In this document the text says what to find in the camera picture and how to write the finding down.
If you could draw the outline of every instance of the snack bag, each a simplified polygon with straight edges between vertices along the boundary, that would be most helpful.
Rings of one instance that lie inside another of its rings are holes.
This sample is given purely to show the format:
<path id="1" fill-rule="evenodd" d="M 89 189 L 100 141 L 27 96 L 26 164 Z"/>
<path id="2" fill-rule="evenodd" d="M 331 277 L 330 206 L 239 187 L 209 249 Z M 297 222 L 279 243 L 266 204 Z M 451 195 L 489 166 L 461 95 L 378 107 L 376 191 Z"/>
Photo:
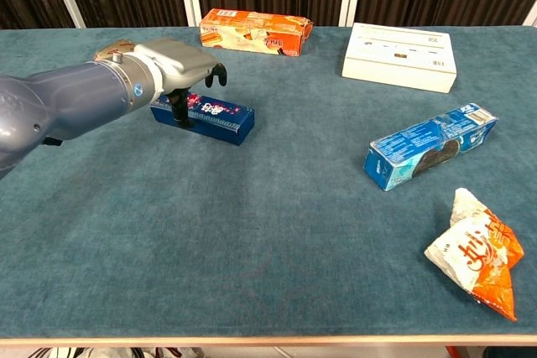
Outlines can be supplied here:
<path id="1" fill-rule="evenodd" d="M 455 225 L 460 220 L 479 216 L 480 214 L 488 215 L 493 232 L 492 242 L 498 247 L 505 246 L 507 249 L 508 267 L 512 268 L 524 255 L 524 250 L 520 246 L 513 230 L 497 218 L 490 209 L 476 199 L 476 196 L 467 189 L 457 189 L 455 191 L 455 200 L 453 201 L 450 226 Z"/>
<path id="2" fill-rule="evenodd" d="M 509 269 L 524 251 L 513 230 L 466 189 L 456 191 L 450 224 L 427 248 L 427 258 L 475 299 L 515 321 Z"/>

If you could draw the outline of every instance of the teal tablecloth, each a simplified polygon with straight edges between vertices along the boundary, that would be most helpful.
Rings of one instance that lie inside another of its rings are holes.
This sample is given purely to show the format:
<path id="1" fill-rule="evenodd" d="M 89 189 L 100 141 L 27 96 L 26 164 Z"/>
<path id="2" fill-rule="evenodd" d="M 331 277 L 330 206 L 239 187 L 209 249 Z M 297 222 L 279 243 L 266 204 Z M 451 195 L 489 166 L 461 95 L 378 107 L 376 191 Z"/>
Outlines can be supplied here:
<path id="1" fill-rule="evenodd" d="M 537 30 L 451 34 L 450 94 L 341 78 L 350 29 L 315 28 L 299 58 L 210 49 L 255 108 L 234 146 L 139 110 L 0 183 L 0 337 L 537 333 Z M 0 72 L 90 59 L 115 39 L 194 29 L 0 32 Z M 476 102 L 498 116 L 480 148 L 383 192 L 370 141 Z M 513 227 L 517 323 L 477 304 L 423 250 L 464 186 Z"/>

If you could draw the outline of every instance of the box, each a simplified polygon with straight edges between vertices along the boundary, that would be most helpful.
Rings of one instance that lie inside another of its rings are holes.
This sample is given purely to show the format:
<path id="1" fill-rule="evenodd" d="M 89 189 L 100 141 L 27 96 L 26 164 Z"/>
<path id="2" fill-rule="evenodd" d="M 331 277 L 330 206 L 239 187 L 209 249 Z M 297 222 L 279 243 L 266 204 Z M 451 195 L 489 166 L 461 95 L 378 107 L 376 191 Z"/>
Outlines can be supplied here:
<path id="1" fill-rule="evenodd" d="M 203 46 L 298 56 L 313 23 L 307 18 L 213 8 L 200 22 Z"/>
<path id="2" fill-rule="evenodd" d="M 450 35 L 354 23 L 342 75 L 447 93 L 456 78 Z"/>
<path id="3" fill-rule="evenodd" d="M 496 121 L 480 106 L 465 105 L 371 142 L 363 169 L 390 190 L 481 145 Z"/>
<path id="4" fill-rule="evenodd" d="M 151 102 L 150 108 L 158 122 L 178 127 L 167 96 Z M 189 93 L 188 108 L 188 116 L 194 126 L 185 130 L 236 145 L 244 141 L 254 124 L 252 108 L 208 96 Z"/>

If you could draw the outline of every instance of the barcode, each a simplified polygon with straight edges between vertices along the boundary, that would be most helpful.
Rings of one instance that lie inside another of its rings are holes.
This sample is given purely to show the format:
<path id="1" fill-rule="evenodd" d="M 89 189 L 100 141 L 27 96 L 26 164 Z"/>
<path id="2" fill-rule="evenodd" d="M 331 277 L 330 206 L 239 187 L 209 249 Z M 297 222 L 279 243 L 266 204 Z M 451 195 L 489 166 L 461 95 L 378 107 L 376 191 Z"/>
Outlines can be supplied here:
<path id="1" fill-rule="evenodd" d="M 472 119 L 478 125 L 484 125 L 494 120 L 494 117 L 484 109 L 478 109 L 477 111 L 467 113 L 467 117 Z"/>
<path id="2" fill-rule="evenodd" d="M 235 10 L 219 10 L 218 15 L 224 17 L 235 17 L 237 12 Z"/>

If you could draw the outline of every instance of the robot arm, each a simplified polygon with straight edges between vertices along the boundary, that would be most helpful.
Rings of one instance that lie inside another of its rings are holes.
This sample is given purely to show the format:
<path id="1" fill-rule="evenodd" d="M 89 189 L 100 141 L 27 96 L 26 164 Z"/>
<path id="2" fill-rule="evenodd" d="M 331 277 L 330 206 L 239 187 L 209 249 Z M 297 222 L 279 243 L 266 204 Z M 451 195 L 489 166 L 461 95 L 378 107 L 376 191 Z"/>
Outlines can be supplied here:
<path id="1" fill-rule="evenodd" d="M 215 57 L 173 39 L 25 79 L 0 75 L 0 179 L 40 144 L 60 145 L 162 95 L 188 127 L 188 90 L 203 79 L 211 86 L 215 75 L 227 83 Z"/>

